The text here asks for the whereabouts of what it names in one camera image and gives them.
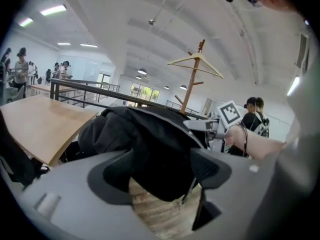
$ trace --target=ceiling light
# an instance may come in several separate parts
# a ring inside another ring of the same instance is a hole
[[[291,93],[292,93],[292,92],[296,89],[296,87],[298,86],[299,82],[300,82],[300,77],[299,77],[299,76],[296,76],[295,79],[294,79],[294,81],[293,81],[293,84],[291,85],[290,90],[289,90],[288,93],[287,93],[287,96],[290,96],[290,95],[291,95]]]
[[[28,25],[29,23],[33,22],[33,20],[31,18],[26,18],[24,21],[22,21],[19,25],[21,27],[25,27],[26,25]]]
[[[98,48],[98,46],[92,45],[92,44],[80,43],[80,45],[81,45],[81,46],[86,46],[86,47],[95,47],[95,48]]]
[[[59,5],[59,6],[55,6],[55,7],[46,9],[46,10],[42,10],[42,11],[40,11],[40,13],[44,16],[47,16],[49,14],[55,14],[55,13],[66,11],[66,10],[67,10],[66,6]]]
[[[142,75],[146,75],[146,74],[147,74],[147,71],[146,71],[144,68],[140,68],[140,69],[138,70],[138,72],[139,72],[140,74],[142,74]]]

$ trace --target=wooden coat rack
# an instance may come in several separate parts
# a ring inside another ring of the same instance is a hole
[[[189,57],[177,59],[177,60],[174,60],[174,61],[171,61],[171,62],[168,63],[168,65],[192,69],[192,74],[191,74],[189,86],[188,86],[188,88],[187,88],[187,90],[186,90],[186,94],[185,94],[185,97],[184,97],[184,101],[182,102],[182,100],[181,100],[177,95],[175,95],[175,98],[176,98],[176,99],[181,103],[181,105],[182,105],[182,107],[181,107],[181,109],[180,109],[180,112],[183,113],[183,114],[184,114],[185,111],[186,111],[186,107],[187,107],[187,104],[188,104],[188,101],[189,101],[190,94],[191,94],[191,91],[192,91],[193,86],[195,86],[195,85],[201,85],[201,84],[204,83],[203,81],[201,81],[201,82],[195,82],[196,73],[197,73],[198,70],[203,71],[203,72],[206,72],[206,73],[209,73],[209,74],[212,74],[212,75],[215,75],[215,76],[218,76],[218,77],[221,77],[222,79],[224,78],[223,75],[222,75],[214,66],[212,66],[212,65],[206,60],[206,58],[201,54],[201,53],[202,53],[202,50],[203,50],[203,47],[204,47],[204,44],[205,44],[205,41],[206,41],[206,40],[203,39],[202,42],[199,43],[198,52],[196,52],[196,53],[194,53],[194,54],[192,54],[191,52],[188,52],[188,54],[190,55]],[[191,59],[195,60],[193,67],[176,64],[176,63],[183,62],[183,61],[188,61],[188,60],[191,60]],[[199,63],[200,63],[200,61],[203,61],[209,68],[211,68],[211,69],[213,70],[213,72],[210,72],[210,71],[207,71],[207,70],[203,70],[203,69],[199,69]]]

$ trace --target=black jacket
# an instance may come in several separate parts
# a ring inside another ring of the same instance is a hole
[[[85,125],[78,142],[88,156],[133,149],[132,177],[171,202],[187,193],[194,178],[190,148],[205,146],[205,134],[190,134],[185,120],[185,115],[159,107],[107,108]]]

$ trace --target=vent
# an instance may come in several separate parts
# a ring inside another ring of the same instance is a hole
[[[300,33],[300,48],[299,48],[299,54],[298,54],[295,65],[302,71],[305,71],[308,54],[309,54],[309,37]]]

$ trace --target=ceiling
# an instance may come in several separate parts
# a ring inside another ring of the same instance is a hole
[[[39,13],[40,4],[57,3],[67,6],[63,17]],[[135,78],[137,69],[145,68],[146,82],[171,90],[188,85],[191,69],[168,62],[196,52],[205,39],[203,55],[224,79],[198,72],[196,81],[204,84],[194,88],[196,93],[208,93],[212,86],[227,91],[232,85],[285,96],[297,73],[299,32],[306,28],[297,14],[253,8],[246,0],[34,0],[24,11],[35,20],[26,28],[29,34],[54,46],[57,37],[97,43],[121,74]]]

